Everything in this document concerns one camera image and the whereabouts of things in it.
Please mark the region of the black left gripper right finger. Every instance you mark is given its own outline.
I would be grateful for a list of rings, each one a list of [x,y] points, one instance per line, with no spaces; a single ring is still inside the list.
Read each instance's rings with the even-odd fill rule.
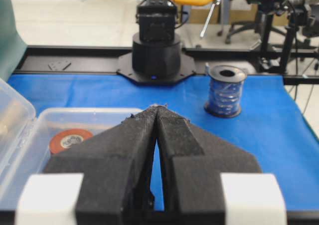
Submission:
[[[285,225],[277,179],[249,152],[159,106],[165,205],[182,225]]]

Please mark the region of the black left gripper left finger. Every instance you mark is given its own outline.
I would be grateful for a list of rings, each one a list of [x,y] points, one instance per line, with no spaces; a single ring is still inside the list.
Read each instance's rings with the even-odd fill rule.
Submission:
[[[17,225],[121,225],[153,157],[155,106],[51,156],[24,186]]]

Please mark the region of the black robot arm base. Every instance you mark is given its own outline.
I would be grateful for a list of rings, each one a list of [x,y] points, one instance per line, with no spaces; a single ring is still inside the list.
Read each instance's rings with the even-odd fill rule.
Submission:
[[[118,74],[140,84],[173,84],[196,73],[194,59],[181,51],[177,13],[171,0],[137,5],[139,32],[133,35],[132,51],[119,57]]]

